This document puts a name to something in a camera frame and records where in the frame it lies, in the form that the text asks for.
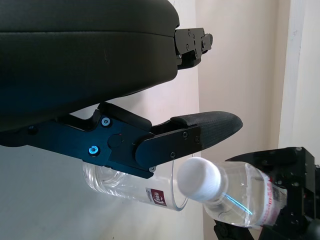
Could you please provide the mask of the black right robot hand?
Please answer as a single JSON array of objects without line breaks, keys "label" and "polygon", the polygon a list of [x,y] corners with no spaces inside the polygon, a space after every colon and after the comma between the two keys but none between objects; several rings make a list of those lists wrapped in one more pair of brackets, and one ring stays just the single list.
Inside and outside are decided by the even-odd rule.
[{"label": "black right robot hand", "polygon": [[304,147],[245,153],[227,159],[245,162],[265,173],[272,184],[287,191],[286,205],[263,218],[261,240],[320,238],[320,166]]}]

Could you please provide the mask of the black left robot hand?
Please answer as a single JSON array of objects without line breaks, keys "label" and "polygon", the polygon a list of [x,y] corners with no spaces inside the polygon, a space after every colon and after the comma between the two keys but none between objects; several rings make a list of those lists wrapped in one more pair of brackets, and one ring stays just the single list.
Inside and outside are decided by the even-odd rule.
[{"label": "black left robot hand", "polygon": [[238,132],[229,112],[159,125],[110,103],[173,80],[213,44],[167,0],[3,0],[0,143],[33,146],[148,179],[158,165]]}]

